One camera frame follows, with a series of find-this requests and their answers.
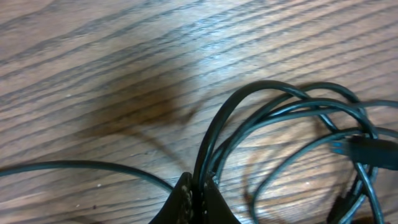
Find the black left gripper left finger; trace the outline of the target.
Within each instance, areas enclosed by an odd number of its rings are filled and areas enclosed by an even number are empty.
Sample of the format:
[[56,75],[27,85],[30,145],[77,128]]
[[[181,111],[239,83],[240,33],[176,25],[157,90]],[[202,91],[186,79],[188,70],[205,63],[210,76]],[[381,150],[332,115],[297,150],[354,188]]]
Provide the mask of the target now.
[[164,206],[149,224],[189,224],[192,218],[192,175],[184,172]]

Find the black USB cable gray plug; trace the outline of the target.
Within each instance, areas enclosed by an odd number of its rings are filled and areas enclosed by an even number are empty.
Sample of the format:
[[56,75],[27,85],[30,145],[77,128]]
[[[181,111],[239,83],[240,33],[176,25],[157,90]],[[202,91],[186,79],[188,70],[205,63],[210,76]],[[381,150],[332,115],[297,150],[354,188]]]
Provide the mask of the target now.
[[113,171],[128,175],[134,175],[140,177],[164,190],[171,192],[173,187],[166,181],[160,179],[159,177],[145,172],[143,170],[129,167],[121,164],[115,164],[110,162],[101,161],[48,161],[48,162],[38,162],[33,164],[16,165],[1,168],[1,177],[13,174],[19,174],[23,172],[30,172],[36,170],[44,169],[98,169]]

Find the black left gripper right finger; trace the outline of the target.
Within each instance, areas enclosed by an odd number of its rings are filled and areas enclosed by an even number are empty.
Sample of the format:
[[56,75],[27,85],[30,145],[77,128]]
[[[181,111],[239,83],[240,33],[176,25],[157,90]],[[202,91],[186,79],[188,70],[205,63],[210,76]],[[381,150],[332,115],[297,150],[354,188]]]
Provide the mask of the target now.
[[202,211],[204,224],[240,224],[212,179],[205,182]]

